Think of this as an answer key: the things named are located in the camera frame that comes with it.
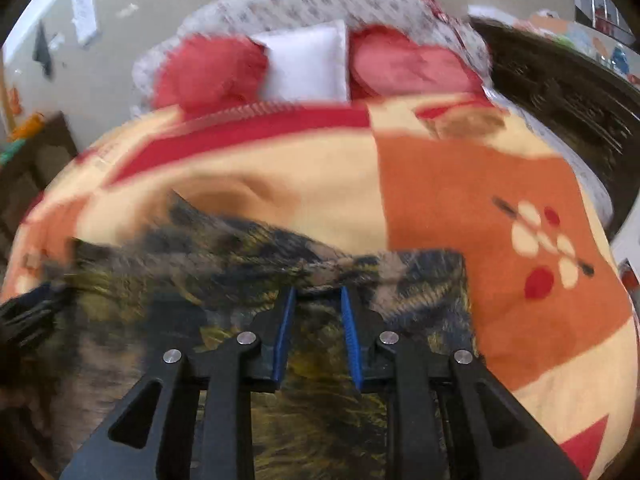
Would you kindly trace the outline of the dark floral patterned shirt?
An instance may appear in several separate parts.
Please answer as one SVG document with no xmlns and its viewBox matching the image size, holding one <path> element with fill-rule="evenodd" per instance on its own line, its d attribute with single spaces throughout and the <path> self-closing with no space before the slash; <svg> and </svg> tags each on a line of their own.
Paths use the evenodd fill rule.
<svg viewBox="0 0 640 480">
<path fill-rule="evenodd" d="M 384 406 L 357 396 L 348 378 L 332 298 L 340 287 L 359 288 L 389 328 L 434 352 L 476 346 L 464 259 L 452 250 L 353 256 L 179 199 L 122 246 L 68 247 L 70 260 L 44 258 L 36 279 L 77 295 L 9 390 L 54 474 L 167 346 L 216 348 L 270 309 L 284 285 L 299 292 L 288 370 L 279 392 L 253 398 L 261 479 L 382 477 Z"/>
</svg>

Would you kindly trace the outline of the dark wooden side table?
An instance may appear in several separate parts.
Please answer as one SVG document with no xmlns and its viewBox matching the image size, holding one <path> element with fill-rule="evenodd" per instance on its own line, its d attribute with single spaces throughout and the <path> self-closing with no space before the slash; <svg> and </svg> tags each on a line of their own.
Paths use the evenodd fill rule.
<svg viewBox="0 0 640 480">
<path fill-rule="evenodd" d="M 44 121 L 31 138 L 6 144 L 1 153 L 1 263 L 8 261 L 18 225 L 35 199 L 77 155 L 62 112 Z"/>
</svg>

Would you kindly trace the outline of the red orange patchwork blanket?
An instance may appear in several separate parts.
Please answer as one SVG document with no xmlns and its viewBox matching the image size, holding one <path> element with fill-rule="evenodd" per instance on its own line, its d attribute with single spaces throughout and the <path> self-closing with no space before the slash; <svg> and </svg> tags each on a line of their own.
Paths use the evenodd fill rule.
<svg viewBox="0 0 640 480">
<path fill-rule="evenodd" d="M 579 478 L 601 479 L 622 459 L 636 410 L 637 318 L 584 187 L 510 110 L 441 94 L 145 115 L 104 134 L 34 203 L 1 304 L 45 283 L 42 260 L 66 263 L 73 240 L 122 246 L 178 199 L 353 256 L 457 252 L 476 340 L 468 350 Z M 44 463 L 35 426 L 9 394 L 29 352 L 1 350 L 1 409 L 20 421 L 1 438 L 6 479 Z"/>
</svg>

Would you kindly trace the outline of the orange box on table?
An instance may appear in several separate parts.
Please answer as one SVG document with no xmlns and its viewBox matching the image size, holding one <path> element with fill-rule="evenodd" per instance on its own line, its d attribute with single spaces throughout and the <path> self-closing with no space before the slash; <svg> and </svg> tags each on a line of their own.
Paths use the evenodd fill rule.
<svg viewBox="0 0 640 480">
<path fill-rule="evenodd" d="M 12 130 L 9 139 L 12 142 L 15 142 L 17 140 L 29 139 L 40 132 L 45 124 L 46 118 L 43 116 L 43 114 L 31 114 L 24 120 L 24 122 L 22 122 Z"/>
</svg>

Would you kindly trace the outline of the left red heart cushion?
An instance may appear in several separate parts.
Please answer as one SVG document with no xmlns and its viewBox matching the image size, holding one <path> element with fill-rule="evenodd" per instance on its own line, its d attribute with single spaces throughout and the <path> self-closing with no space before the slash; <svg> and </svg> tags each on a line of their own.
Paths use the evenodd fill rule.
<svg viewBox="0 0 640 480">
<path fill-rule="evenodd" d="M 158 70 L 151 104 L 188 114 L 258 101 L 269 68 L 268 49 L 247 36 L 192 35 L 171 50 Z"/>
</svg>

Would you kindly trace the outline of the red heart cushion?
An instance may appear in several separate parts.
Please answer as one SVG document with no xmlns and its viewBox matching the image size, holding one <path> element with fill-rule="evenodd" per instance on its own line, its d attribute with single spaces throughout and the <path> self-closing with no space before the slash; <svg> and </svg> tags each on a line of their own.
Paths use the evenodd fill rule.
<svg viewBox="0 0 640 480">
<path fill-rule="evenodd" d="M 478 93 L 480 76 L 453 50 L 420 46 L 400 30 L 369 25 L 349 33 L 354 100 L 413 94 Z"/>
<path fill-rule="evenodd" d="M 188 114 L 258 101 L 269 68 L 268 49 L 247 36 L 192 35 L 171 50 L 158 70 L 151 104 Z"/>
</svg>

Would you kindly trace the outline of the dark carved wooden cabinet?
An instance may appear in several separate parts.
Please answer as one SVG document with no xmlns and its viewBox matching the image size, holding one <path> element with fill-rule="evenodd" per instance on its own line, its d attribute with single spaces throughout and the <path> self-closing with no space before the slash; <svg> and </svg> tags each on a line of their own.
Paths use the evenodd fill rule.
<svg viewBox="0 0 640 480">
<path fill-rule="evenodd" d="M 612 200 L 613 238 L 639 193 L 639 91 L 570 47 L 497 21 L 472 18 L 491 55 L 491 80 L 567 143 Z"/>
</svg>

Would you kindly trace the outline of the right red heart cushion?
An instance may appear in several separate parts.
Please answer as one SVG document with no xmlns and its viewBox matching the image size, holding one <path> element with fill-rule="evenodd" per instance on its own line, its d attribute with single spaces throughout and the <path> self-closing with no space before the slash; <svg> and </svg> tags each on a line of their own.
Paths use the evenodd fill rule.
<svg viewBox="0 0 640 480">
<path fill-rule="evenodd" d="M 453 50 L 420 46 L 400 30 L 369 25 L 349 33 L 354 100 L 413 94 L 478 93 L 480 76 Z"/>
</svg>

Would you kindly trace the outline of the white square pillow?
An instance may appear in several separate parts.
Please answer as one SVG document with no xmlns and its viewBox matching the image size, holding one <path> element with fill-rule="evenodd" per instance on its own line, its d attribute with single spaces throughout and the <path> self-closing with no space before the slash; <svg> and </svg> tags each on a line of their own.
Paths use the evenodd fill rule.
<svg viewBox="0 0 640 480">
<path fill-rule="evenodd" d="M 250 37 L 266 48 L 259 96 L 274 102 L 348 102 L 348 30 L 344 21 Z"/>
</svg>

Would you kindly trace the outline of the floral padded headboard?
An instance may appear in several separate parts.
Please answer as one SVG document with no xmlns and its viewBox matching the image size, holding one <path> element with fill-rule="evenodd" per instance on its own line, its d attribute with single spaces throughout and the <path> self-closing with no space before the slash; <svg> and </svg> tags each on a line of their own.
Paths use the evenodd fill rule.
<svg viewBox="0 0 640 480">
<path fill-rule="evenodd" d="M 351 29 L 381 24 L 401 30 L 417 44 L 453 50 L 491 84 L 491 58 L 482 36 L 435 0 L 214 0 L 189 14 L 174 36 L 145 51 L 132 66 L 130 114 L 151 110 L 156 73 L 167 53 L 192 34 L 254 35 L 342 20 Z"/>
</svg>

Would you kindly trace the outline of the dark cloth on wall hook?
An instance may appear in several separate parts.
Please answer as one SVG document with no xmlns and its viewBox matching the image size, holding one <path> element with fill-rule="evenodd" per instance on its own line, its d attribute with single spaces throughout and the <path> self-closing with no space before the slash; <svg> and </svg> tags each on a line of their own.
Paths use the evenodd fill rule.
<svg viewBox="0 0 640 480">
<path fill-rule="evenodd" d="M 32 59 L 40 65 L 43 77 L 51 80 L 53 78 L 53 62 L 43 22 L 39 22 L 37 26 Z"/>
</svg>

